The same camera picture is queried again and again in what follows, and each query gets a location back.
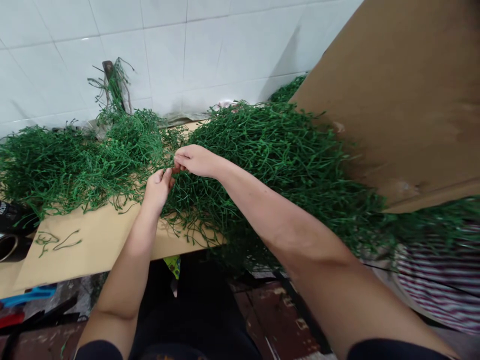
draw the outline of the black container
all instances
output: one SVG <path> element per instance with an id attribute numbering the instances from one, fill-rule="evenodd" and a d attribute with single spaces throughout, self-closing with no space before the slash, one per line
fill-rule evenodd
<path id="1" fill-rule="evenodd" d="M 16 263 L 22 261 L 29 253 L 31 238 L 6 234 L 0 237 L 0 263 Z"/>
<path id="2" fill-rule="evenodd" d="M 39 217 L 32 209 L 0 200 L 0 233 L 26 236 L 38 225 Z"/>

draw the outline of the wire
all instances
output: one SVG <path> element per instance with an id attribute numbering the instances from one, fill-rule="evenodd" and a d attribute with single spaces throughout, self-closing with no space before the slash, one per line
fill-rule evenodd
<path id="1" fill-rule="evenodd" d="M 443 282 L 440 282 L 440 281 L 436 281 L 436 280 L 430 279 L 430 278 L 428 278 L 428 277 L 413 275 L 413 274 L 409 274 L 409 273 L 406 273 L 406 272 L 403 272 L 403 271 L 395 271 L 395 270 L 387 269 L 387 268 L 380 267 L 380 266 L 370 265 L 370 264 L 366 264 L 366 263 L 362 263 L 362 264 L 365 265 L 365 266 L 368 266 L 368 267 L 370 267 L 370 268 L 375 268 L 375 269 L 383 270 L 383 271 L 386 271 L 386 272 L 389 272 L 389 273 L 397 273 L 397 274 L 404 275 L 404 276 L 408 276 L 408 277 L 411 277 L 411 278 L 416 278 L 416 279 L 421 279 L 421 280 L 429 281 L 429 282 L 432 282 L 432 283 L 436 283 L 436 284 L 438 284 L 438 285 L 442 285 L 442 286 L 444 286 L 444 287 L 451 288 L 451 289 L 456 290 L 456 291 L 458 291 L 458 292 L 465 293 L 465 294 L 468 294 L 468 295 L 470 295 L 470 296 L 473 296 L 474 298 L 479 298 L 479 299 L 480 299 L 480 296 L 474 294 L 473 292 L 470 292 L 470 291 L 467 291 L 467 290 L 463 290 L 463 289 L 461 289 L 461 288 L 459 288 L 459 287 L 452 286 L 452 285 L 448 285 L 448 284 L 446 284 L 446 283 L 443 283 Z"/>

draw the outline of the table surface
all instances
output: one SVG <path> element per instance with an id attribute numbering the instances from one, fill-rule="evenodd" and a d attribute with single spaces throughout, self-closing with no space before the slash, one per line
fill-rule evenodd
<path id="1" fill-rule="evenodd" d="M 190 130 L 198 127 L 197 123 L 187 124 Z M 112 205 L 106 205 L 98 210 L 83 213 L 78 208 L 68 215 L 51 216 L 41 222 L 39 232 L 48 232 L 60 240 L 73 234 L 65 245 L 81 243 L 53 251 L 56 244 L 49 244 L 41 257 L 42 246 L 33 243 L 27 257 L 22 262 L 0 264 L 0 299 L 18 295 L 25 289 L 36 286 L 57 283 L 73 278 L 101 273 L 112 269 L 122 246 L 127 239 L 130 228 L 140 210 L 140 205 L 128 203 L 124 209 L 130 210 L 119 214 Z M 180 225 L 175 226 L 177 234 L 165 219 L 159 219 L 156 239 L 152 250 L 152 260 L 173 255 L 201 250 L 207 246 L 202 234 L 190 230 L 189 236 L 195 239 L 195 245 L 187 242 Z M 205 229 L 207 236 L 212 237 L 213 231 Z"/>

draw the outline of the red and white striped cloth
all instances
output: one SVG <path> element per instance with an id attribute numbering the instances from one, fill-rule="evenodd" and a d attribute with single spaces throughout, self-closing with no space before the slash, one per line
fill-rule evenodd
<path id="1" fill-rule="evenodd" d="M 420 307 L 453 329 L 480 334 L 479 250 L 458 245 L 452 255 L 409 245 L 397 253 L 396 268 L 403 289 Z"/>

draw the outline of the hand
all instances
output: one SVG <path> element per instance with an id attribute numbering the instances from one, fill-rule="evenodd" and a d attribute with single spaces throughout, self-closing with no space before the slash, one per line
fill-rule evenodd
<path id="1" fill-rule="evenodd" d="M 170 190 L 175 184 L 172 174 L 178 173 L 178 169 L 168 168 L 165 171 L 158 170 L 154 172 L 146 182 L 145 196 L 141 204 L 141 209 L 149 214 L 159 217 L 165 202 L 169 196 Z"/>
<path id="2" fill-rule="evenodd" d="M 222 164 L 227 161 L 199 145 L 179 148 L 173 160 L 176 169 L 188 170 L 192 174 L 206 178 L 215 178 L 221 171 Z"/>

